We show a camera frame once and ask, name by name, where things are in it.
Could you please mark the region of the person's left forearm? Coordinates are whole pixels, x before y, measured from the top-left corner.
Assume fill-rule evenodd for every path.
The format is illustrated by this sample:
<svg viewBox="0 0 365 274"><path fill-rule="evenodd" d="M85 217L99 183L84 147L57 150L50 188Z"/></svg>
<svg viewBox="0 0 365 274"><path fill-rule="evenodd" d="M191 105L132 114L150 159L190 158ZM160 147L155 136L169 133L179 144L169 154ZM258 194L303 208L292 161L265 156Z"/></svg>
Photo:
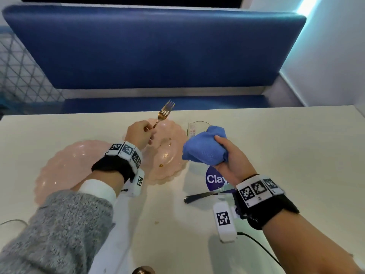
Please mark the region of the person's left forearm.
<svg viewBox="0 0 365 274"><path fill-rule="evenodd" d="M0 252L0 274L88 274L115 226L124 183L117 171L95 170L75 188L52 193Z"/></svg>

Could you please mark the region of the pink scalloped plate with crumbs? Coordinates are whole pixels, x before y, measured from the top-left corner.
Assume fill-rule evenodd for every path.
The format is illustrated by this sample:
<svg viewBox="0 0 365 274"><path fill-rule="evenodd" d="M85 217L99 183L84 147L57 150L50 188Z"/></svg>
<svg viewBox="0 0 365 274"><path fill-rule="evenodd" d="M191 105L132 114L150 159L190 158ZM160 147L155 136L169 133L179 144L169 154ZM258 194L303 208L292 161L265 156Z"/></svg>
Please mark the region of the pink scalloped plate with crumbs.
<svg viewBox="0 0 365 274"><path fill-rule="evenodd" d="M155 127L151 145L143 151L144 182L148 185L163 184L174 178L186 165L182 159L183 146L188 136L183 128L172 120L163 120Z"/></svg>

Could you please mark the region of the right wristband with marker tags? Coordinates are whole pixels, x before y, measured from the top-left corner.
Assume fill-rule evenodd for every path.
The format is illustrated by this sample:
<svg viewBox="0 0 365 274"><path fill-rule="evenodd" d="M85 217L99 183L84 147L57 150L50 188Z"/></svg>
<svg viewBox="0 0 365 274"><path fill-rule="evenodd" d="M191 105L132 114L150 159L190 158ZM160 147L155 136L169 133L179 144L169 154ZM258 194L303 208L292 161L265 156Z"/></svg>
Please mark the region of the right wristband with marker tags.
<svg viewBox="0 0 365 274"><path fill-rule="evenodd" d="M262 228L283 210L299 214L285 192L268 176L254 174L244 179L232 193L236 213L255 230Z"/></svg>

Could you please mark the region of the blue cloth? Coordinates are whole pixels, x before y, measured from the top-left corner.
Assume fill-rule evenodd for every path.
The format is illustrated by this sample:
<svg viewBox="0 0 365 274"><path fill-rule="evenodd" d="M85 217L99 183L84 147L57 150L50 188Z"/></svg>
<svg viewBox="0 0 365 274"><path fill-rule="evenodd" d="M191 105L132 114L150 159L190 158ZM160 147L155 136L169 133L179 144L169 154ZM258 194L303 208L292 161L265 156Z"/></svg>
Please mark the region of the blue cloth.
<svg viewBox="0 0 365 274"><path fill-rule="evenodd" d="M182 149L182 159L216 166L229 161L229 154L225 147L215 140L215 136L226 138L225 129L219 126L210 126L188 139Z"/></svg>

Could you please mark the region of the dark metal spoon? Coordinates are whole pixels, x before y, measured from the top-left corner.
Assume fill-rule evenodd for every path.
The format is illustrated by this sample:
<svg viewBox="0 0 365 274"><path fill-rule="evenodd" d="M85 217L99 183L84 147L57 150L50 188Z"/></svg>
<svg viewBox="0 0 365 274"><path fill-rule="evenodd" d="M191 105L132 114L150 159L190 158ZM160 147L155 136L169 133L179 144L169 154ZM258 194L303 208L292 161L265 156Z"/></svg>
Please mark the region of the dark metal spoon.
<svg viewBox="0 0 365 274"><path fill-rule="evenodd" d="M209 191L209 192L206 192L206 193L199 193L199 194L194 194L194 195L189 195L189 196L186 196L184 198L184 203L185 204L190 204L192 202L195 202L197 200L200 200L202 198L206 198L206 197L209 197L209 196L212 196L212 195L218 195L218 194L222 194L222 193L228 193L230 190L217 190L217 191Z"/></svg>

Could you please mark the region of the gold fork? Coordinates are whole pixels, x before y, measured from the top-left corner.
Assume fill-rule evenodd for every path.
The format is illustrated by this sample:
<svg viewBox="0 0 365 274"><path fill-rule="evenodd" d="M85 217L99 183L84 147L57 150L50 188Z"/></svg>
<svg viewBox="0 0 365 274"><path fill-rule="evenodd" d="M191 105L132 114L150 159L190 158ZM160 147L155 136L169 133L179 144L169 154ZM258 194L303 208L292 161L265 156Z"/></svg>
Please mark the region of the gold fork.
<svg viewBox="0 0 365 274"><path fill-rule="evenodd" d="M159 111L156 123L154 123L154 124L152 123L152 125L154 125L154 127L156 127L160 122L166 120L168 118L169 114L171 113L171 111L173 110L174 106L175 106L175 102L173 102L172 100L169 100L163 106L163 108Z"/></svg>

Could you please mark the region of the person's right forearm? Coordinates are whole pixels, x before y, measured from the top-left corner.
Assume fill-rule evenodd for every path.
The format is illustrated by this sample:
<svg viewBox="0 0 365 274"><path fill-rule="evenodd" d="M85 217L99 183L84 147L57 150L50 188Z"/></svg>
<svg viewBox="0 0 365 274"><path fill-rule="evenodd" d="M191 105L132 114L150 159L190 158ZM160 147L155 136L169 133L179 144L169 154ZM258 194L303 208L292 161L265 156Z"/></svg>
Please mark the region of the person's right forearm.
<svg viewBox="0 0 365 274"><path fill-rule="evenodd" d="M262 230L286 274L365 274L347 251L300 214L282 210Z"/></svg>

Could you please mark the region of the person's left hand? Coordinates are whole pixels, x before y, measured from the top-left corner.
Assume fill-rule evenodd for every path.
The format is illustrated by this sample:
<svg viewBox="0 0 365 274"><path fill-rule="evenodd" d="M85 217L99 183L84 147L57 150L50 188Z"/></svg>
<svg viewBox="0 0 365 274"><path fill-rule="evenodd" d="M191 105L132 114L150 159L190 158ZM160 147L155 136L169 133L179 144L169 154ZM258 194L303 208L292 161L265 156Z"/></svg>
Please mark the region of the person's left hand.
<svg viewBox="0 0 365 274"><path fill-rule="evenodd" d="M149 123L147 120L135 122L127 129L125 141L135 145L142 151L148 145L148 135L145 133L145 126Z"/></svg>

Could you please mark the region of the clear glass bowl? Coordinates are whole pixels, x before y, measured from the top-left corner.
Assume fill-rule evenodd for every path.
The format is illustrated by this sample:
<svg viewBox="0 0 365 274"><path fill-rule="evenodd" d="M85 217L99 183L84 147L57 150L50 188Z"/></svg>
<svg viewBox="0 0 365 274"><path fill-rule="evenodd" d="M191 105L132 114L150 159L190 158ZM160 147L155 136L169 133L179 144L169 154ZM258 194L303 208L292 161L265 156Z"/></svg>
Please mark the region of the clear glass bowl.
<svg viewBox="0 0 365 274"><path fill-rule="evenodd" d="M199 133L205 132L210 126L211 124L206 121L189 122L186 134L188 138L192 138Z"/></svg>

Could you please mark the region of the wristband with marker tags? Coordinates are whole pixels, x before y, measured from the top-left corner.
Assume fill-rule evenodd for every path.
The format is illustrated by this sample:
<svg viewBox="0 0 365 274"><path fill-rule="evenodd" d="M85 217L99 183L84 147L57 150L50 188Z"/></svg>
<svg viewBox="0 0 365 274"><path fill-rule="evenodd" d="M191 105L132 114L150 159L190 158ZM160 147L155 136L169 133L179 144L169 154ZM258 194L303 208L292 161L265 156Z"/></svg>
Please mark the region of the wristband with marker tags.
<svg viewBox="0 0 365 274"><path fill-rule="evenodd" d="M236 213L255 230L262 228L283 210L299 214L285 192L268 176L254 174L244 179L232 193Z"/></svg>
<svg viewBox="0 0 365 274"><path fill-rule="evenodd" d="M144 171L140 168L143 162L142 152L134 144L124 141L123 143L113 144L92 166L91 170L95 171L116 171L119 172L124 181L130 180L139 186L144 180Z"/></svg>

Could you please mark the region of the purple round sticker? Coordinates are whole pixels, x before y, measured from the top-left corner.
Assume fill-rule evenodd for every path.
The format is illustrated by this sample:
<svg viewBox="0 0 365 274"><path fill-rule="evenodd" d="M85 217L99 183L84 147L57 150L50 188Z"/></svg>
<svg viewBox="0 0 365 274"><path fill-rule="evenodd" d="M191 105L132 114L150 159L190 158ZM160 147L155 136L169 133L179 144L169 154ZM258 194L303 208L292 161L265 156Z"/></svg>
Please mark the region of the purple round sticker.
<svg viewBox="0 0 365 274"><path fill-rule="evenodd" d="M208 167L205 181L209 191L219 191L219 189L223 188L224 191L221 193L235 192L235 188L213 166Z"/></svg>

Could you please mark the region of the blue bench backrest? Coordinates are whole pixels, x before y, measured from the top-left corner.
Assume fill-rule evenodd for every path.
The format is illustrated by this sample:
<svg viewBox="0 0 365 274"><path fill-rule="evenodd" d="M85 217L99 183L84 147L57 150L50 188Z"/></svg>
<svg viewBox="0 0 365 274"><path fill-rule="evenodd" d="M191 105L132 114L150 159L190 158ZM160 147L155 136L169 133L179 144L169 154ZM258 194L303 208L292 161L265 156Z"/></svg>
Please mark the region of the blue bench backrest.
<svg viewBox="0 0 365 274"><path fill-rule="evenodd" d="M20 4L3 18L55 88L272 85L302 31L293 12Z"/></svg>

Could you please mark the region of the left wristband with marker tags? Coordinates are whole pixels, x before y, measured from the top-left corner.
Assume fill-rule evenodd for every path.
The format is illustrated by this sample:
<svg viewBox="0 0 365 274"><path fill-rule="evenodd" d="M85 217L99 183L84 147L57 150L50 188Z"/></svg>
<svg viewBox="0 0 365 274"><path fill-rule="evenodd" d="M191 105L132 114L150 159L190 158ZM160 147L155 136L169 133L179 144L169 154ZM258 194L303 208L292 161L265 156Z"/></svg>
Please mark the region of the left wristband with marker tags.
<svg viewBox="0 0 365 274"><path fill-rule="evenodd" d="M143 162L142 152L134 144L124 141L123 143L113 144L92 166L91 170L95 171L116 171L119 172L124 181L130 180L139 186L144 180L144 171L140 168Z"/></svg>

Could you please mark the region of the person's right hand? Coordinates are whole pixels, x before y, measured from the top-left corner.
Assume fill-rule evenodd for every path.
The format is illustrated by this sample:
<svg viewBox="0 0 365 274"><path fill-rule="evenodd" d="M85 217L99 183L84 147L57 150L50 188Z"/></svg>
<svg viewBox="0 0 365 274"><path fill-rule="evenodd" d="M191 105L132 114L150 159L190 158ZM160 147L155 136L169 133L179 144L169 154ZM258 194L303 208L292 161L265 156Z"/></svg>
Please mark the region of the person's right hand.
<svg viewBox="0 0 365 274"><path fill-rule="evenodd" d="M229 141L228 162L222 162L214 167L234 188L243 181L258 175L246 155L231 141Z"/></svg>

